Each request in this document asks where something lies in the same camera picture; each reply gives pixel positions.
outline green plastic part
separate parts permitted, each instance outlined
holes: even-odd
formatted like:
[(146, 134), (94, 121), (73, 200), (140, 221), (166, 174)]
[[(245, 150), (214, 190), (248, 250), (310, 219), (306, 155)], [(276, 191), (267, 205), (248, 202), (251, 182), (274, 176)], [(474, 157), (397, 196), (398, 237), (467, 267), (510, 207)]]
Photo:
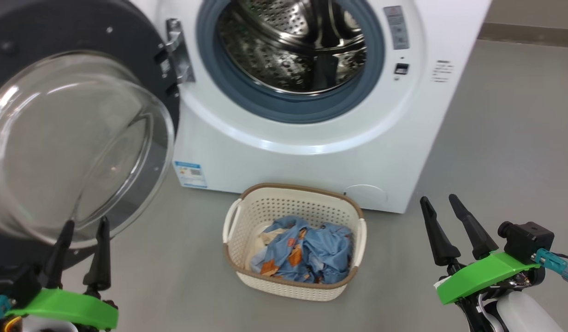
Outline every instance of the green plastic part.
[(118, 309), (95, 297), (59, 289), (42, 289), (25, 308), (10, 310), (6, 315), (33, 315), (94, 326), (98, 330), (118, 325)]
[(450, 279), (438, 286), (438, 296), (443, 304), (454, 303), (458, 298), (469, 296), (534, 267), (538, 268), (540, 265), (526, 265), (505, 252), (492, 254), (452, 275)]

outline wall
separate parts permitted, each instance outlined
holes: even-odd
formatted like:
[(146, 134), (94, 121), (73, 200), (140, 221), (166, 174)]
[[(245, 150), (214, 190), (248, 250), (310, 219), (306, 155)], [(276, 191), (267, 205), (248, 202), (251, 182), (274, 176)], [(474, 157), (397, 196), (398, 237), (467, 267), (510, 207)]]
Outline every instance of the wall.
[(568, 0), (493, 0), (486, 21), (568, 29)]

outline white basket handle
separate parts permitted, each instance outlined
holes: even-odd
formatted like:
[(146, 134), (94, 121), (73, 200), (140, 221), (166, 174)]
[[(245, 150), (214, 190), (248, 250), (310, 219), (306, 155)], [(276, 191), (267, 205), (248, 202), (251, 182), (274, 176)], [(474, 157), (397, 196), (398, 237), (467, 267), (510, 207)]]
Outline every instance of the white basket handle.
[(362, 263), (362, 258), (364, 258), (364, 251), (366, 250), (366, 235), (367, 235), (367, 229), (366, 229), (366, 221), (364, 221), (364, 218), (360, 218), (359, 220), (360, 222), (360, 227), (358, 227), (358, 239), (356, 239), (356, 248), (358, 248), (358, 250), (356, 250), (356, 257), (354, 259), (354, 266), (355, 267), (359, 267), (360, 263)]
[(225, 217), (225, 224), (223, 225), (223, 243), (229, 242), (229, 240), (231, 240), (231, 236), (233, 236), (233, 234), (231, 234), (231, 230), (234, 229), (234, 227), (231, 227), (231, 223), (233, 223), (233, 216), (235, 215), (235, 212), (238, 212), (239, 205), (242, 201), (243, 200), (239, 198), (238, 200), (233, 202), (233, 204), (231, 204), (231, 207), (229, 208), (229, 211), (227, 212), (227, 216)]

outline yellow wire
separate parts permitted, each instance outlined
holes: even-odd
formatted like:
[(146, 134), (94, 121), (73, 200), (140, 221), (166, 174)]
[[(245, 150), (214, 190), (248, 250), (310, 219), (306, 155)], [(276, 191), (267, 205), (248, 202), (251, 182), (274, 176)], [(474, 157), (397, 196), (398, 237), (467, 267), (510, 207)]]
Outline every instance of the yellow wire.
[(3, 327), (3, 332), (11, 332), (12, 327), (16, 325), (19, 321), (21, 321), (21, 319), (22, 319), (21, 316), (11, 319), (9, 322), (6, 323), (6, 326)]

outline blue and white sticker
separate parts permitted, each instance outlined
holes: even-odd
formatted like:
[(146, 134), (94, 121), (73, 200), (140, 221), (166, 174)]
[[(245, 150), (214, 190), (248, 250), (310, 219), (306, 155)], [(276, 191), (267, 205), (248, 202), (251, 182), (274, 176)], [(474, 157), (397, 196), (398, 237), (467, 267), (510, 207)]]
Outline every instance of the blue and white sticker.
[(183, 187), (207, 188), (206, 178), (202, 172), (202, 167), (198, 164), (176, 161), (175, 172), (179, 182)]

